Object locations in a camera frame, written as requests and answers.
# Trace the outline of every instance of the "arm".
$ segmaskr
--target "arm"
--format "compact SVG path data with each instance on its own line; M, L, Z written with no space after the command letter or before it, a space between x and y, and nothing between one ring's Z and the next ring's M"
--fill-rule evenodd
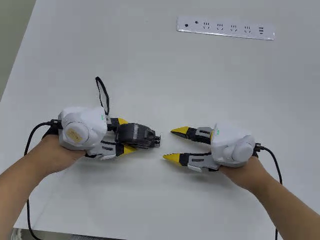
M26 156L0 175L0 239L7 239L30 193L51 173L62 171L84 156L59 145L58 136L46 136Z
M251 157L243 167L219 170L256 196L284 240L320 239L320 215L267 173L258 158Z

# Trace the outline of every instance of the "power strip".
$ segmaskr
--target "power strip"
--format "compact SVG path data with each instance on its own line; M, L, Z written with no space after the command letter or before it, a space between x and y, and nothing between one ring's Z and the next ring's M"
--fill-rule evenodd
M275 39L275 29L268 24L254 24L219 19L213 20L203 17L179 16L176 22L176 30L179 32L247 39Z

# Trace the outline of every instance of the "hand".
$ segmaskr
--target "hand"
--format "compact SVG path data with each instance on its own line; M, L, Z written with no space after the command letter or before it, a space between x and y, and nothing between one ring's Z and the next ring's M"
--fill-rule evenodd
M35 166L47 176L70 167L85 154L85 151L68 150L60 146L58 136L47 135L25 158L34 162Z
M236 185L252 193L263 188L272 179L255 156L250 157L246 165L242 167L221 166L219 170Z

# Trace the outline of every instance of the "white table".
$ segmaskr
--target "white table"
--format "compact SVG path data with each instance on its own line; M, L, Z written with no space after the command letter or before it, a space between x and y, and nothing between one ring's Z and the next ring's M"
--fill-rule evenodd
M250 129L276 154L284 185L320 212L318 9L315 0L38 0L0 103L0 171L23 155L37 123L65 107L97 106L95 76L113 117L162 139L157 149L80 160L47 177L30 198L33 228L129 240L273 239L250 193L219 172L162 159L208 150L170 129L218 121ZM177 32L180 15L271 23L276 40ZM272 158L260 158L277 177ZM15 227L27 227L25 210Z

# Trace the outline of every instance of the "wire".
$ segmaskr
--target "wire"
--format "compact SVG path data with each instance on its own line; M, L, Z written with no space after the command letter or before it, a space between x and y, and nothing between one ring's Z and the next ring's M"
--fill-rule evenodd
M255 145L255 148L254 148L254 149L255 149L255 151L257 151L257 152L260 152L260 150L265 150L265 151L267 151L267 152L271 155L271 157L273 158L275 167L276 167L276 171L278 172L279 183L282 185L282 175L281 175L281 172L280 172L280 168L279 168L278 161L277 161L276 156L274 155L274 153L273 153L269 148L267 148L267 147L265 147L265 146L261 146L260 143L257 143L257 144ZM278 240L278 229L277 229L277 228L275 229L274 239L275 239L275 240Z
M51 120L51 121L47 121L47 122L42 122L40 124L38 124L37 126L35 126L32 131L30 132L30 135L29 135L29 138L28 138L28 141L25 145L25 150L24 150L24 156L27 155L28 153L28 150L29 150L29 146L30 146L30 143L31 143L31 139L33 137L33 135L35 134L36 130L42 126L52 126L53 124L55 124L54 122L55 120ZM27 221L28 221L28 229L29 229L29 232L31 234L31 236L36 239L36 240L42 240L41 238L38 238L34 232L32 231L32 228L31 228L31 221L30 221L30 201L29 201L29 198L28 200L26 201L26 215L27 215Z

